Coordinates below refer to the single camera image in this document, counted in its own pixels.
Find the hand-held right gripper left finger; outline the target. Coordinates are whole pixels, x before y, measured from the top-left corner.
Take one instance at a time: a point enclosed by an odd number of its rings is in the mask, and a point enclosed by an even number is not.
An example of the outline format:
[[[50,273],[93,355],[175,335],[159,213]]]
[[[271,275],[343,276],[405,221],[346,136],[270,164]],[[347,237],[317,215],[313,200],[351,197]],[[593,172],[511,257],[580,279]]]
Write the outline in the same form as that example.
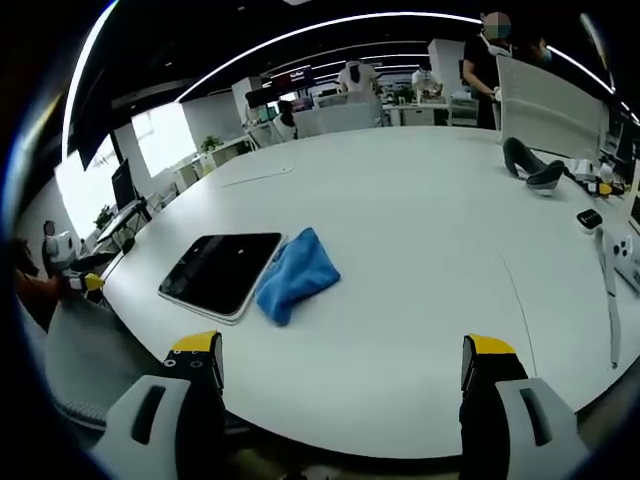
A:
[[[111,407],[92,455],[110,479],[214,479],[223,469],[222,335],[190,335]]]

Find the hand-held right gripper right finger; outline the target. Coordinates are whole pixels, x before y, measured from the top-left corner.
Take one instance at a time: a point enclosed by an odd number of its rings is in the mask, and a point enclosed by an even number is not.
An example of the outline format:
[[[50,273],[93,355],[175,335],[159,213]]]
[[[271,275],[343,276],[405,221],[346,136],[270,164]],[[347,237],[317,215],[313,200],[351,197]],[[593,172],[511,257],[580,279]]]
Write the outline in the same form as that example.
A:
[[[464,337],[461,394],[461,479],[568,479],[589,455],[573,410],[500,339]]]

